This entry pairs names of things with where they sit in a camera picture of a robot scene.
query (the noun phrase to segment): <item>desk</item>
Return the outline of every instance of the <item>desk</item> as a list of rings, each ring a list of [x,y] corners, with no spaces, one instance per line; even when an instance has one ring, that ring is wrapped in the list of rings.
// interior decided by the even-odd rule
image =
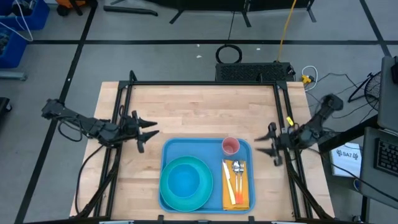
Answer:
[[[288,83],[288,87],[295,122],[306,123],[310,119],[310,112],[303,85]],[[117,90],[118,82],[102,84],[95,111],[96,118],[112,117]],[[284,101],[281,102],[286,114]],[[285,166],[275,167],[272,159],[259,151],[252,152],[256,205],[251,212],[245,215],[166,213],[158,203],[160,158],[166,140],[176,137],[234,136],[245,139],[252,148],[271,146],[270,141],[253,141],[266,134],[270,122],[278,123],[271,86],[138,85],[132,89],[129,110],[137,110],[143,119],[157,121],[157,126],[145,131],[158,129],[160,133],[147,142],[143,154],[138,153],[135,141],[123,144],[113,220],[156,220],[158,215],[164,215],[165,220],[247,221],[248,216],[254,216],[257,221],[294,219]],[[89,140],[85,158],[98,147],[97,141]],[[78,198],[80,209],[88,203],[98,188],[104,152],[103,149],[89,160],[83,170]],[[320,156],[311,151],[303,151],[302,160],[309,191],[325,211],[334,217]],[[297,191],[299,199],[302,199],[301,192],[299,189]],[[102,206],[101,214],[105,211],[106,203]],[[305,216],[303,203],[300,205],[300,213],[302,217]]]

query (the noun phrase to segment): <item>blue tray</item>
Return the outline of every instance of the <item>blue tray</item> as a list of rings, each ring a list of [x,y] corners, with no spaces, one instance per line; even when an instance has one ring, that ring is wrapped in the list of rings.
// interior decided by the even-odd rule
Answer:
[[[193,156],[202,160],[213,174],[213,192],[209,200],[199,208],[198,210],[192,211],[191,213],[224,213],[224,214],[245,214],[250,212],[256,202],[255,191],[254,191],[254,173],[252,164],[251,147],[243,139],[238,139],[241,145],[239,151],[233,155],[226,157],[223,154],[221,148],[222,138],[173,138],[169,139],[163,146],[162,151],[162,165],[160,171],[171,162],[172,160],[181,156]],[[221,174],[221,160],[245,160],[247,171],[248,171],[248,182],[249,182],[249,198],[250,198],[250,209],[245,211],[226,211],[223,210],[222,201],[222,174]],[[170,208],[163,200],[159,192],[159,204],[166,212],[179,212]]]

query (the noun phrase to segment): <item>yellow napkin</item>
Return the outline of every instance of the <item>yellow napkin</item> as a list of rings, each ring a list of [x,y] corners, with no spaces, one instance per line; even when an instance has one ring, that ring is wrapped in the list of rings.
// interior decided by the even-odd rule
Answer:
[[[236,196],[236,179],[235,179],[235,172],[232,171],[232,161],[225,160],[226,165],[229,170],[229,174],[231,176],[231,185],[232,189],[234,190],[234,195]],[[229,192],[228,192],[228,184],[227,180],[225,177],[225,172],[224,172],[224,167],[221,165],[221,169],[223,170],[223,208],[224,210],[232,210],[232,211],[240,211],[240,210],[248,210],[250,208],[249,205],[249,184],[248,184],[248,173],[247,168],[246,168],[246,161],[244,162],[244,172],[242,174],[242,194],[243,194],[243,203],[242,204],[236,204],[232,205],[231,199],[229,198]],[[240,175],[238,175],[238,185],[240,184],[241,178]]]

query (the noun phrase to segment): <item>white cable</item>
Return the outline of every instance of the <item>white cable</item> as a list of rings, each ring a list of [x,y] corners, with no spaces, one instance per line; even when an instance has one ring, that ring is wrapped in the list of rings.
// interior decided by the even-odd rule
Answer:
[[[28,27],[27,24],[26,24],[25,17],[24,17],[24,13],[22,12],[21,6],[19,5],[19,1],[18,1],[18,0],[15,0],[15,1],[16,1],[17,5],[18,5],[19,11],[21,12],[22,20],[24,21],[25,26],[26,26],[26,28],[27,28],[27,31],[28,31],[28,33],[29,33],[29,35],[30,35],[30,40],[27,39],[26,37],[24,37],[23,35],[20,35],[20,33],[18,33],[17,31],[15,31],[15,30],[13,30],[13,29],[11,29],[11,28],[8,27],[7,25],[3,24],[2,22],[0,22],[0,24],[3,25],[5,28],[8,28],[9,30],[11,30],[11,31],[13,31],[14,33],[18,34],[20,37],[22,37],[22,38],[25,39],[26,41],[32,42],[32,41],[33,41],[32,33],[30,32],[30,29],[29,29],[29,27]]]
[[[312,90],[313,88],[315,88],[318,83],[318,70],[317,70],[317,68],[315,68],[315,66],[308,65],[308,66],[304,67],[303,70],[301,70],[301,76],[304,75],[304,70],[306,68],[313,68],[315,70],[315,84],[311,88],[305,90],[305,91],[309,91],[309,90]]]

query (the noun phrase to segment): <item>teal plate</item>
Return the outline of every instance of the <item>teal plate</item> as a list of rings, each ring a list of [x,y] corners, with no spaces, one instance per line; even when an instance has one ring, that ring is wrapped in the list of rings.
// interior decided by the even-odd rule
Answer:
[[[159,189],[168,206],[180,212],[192,212],[210,198],[213,176],[204,162],[183,156],[163,169]]]

